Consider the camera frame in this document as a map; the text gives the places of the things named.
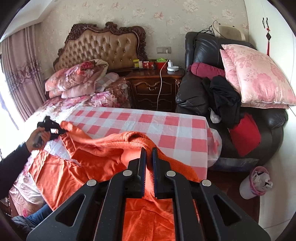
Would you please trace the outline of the dark sleeved left forearm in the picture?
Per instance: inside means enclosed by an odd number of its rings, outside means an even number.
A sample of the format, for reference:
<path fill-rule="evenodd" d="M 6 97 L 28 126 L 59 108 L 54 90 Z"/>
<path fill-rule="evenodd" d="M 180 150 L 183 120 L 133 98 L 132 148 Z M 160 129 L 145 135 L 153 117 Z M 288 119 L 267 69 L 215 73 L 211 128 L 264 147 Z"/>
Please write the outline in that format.
<path fill-rule="evenodd" d="M 28 161 L 31 153 L 27 149 L 25 143 L 19 145 L 13 152 L 7 157 L 1 160 L 0 164 L 0 198 L 5 198 L 15 180 L 22 172 L 25 164 Z"/>

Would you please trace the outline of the person's left hand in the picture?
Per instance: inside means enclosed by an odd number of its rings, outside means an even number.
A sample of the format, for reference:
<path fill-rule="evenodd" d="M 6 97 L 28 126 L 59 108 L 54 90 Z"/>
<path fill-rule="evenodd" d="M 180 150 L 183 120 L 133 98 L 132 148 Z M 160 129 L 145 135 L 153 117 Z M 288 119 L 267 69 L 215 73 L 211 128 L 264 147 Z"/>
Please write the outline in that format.
<path fill-rule="evenodd" d="M 45 128 L 36 128 L 26 141 L 26 147 L 31 153 L 33 150 L 44 149 L 46 143 L 50 140 L 50 132 L 46 132 Z"/>

